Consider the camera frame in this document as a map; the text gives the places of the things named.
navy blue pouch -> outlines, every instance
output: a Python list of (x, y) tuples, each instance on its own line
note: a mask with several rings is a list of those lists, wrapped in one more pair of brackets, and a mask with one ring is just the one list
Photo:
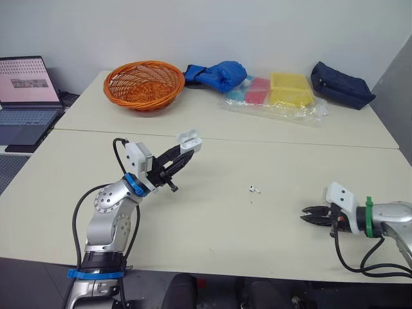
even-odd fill
[(363, 79), (336, 71), (318, 62), (310, 75), (314, 90), (341, 104), (356, 109), (363, 108), (376, 96)]

plastic bag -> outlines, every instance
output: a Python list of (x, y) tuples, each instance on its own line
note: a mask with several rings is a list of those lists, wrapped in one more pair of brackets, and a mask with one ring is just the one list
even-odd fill
[(242, 84), (224, 95), (220, 106), (230, 111), (315, 125), (321, 124), (328, 114), (324, 99), (314, 97), (314, 102), (297, 104), (296, 95), (301, 94), (288, 95), (290, 100), (288, 96), (276, 99), (270, 89), (270, 80), (248, 76)]

orange wicker basket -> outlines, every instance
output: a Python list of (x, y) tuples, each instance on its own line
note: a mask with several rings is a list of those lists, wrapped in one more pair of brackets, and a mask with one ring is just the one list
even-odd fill
[(185, 85), (183, 73), (160, 61), (125, 64), (104, 81), (104, 94), (120, 106), (153, 111), (169, 105)]

laptop keyboard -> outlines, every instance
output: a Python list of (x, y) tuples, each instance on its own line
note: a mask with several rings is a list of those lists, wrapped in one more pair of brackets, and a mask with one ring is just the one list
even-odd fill
[(3, 126), (45, 126), (56, 115), (56, 111), (9, 110), (0, 111), (0, 125)]

green ring band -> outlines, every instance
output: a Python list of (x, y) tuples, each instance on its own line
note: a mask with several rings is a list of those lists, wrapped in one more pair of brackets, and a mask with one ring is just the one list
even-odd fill
[(373, 237), (373, 230), (372, 230), (372, 198), (370, 196), (366, 197), (366, 235), (369, 238), (374, 238)]

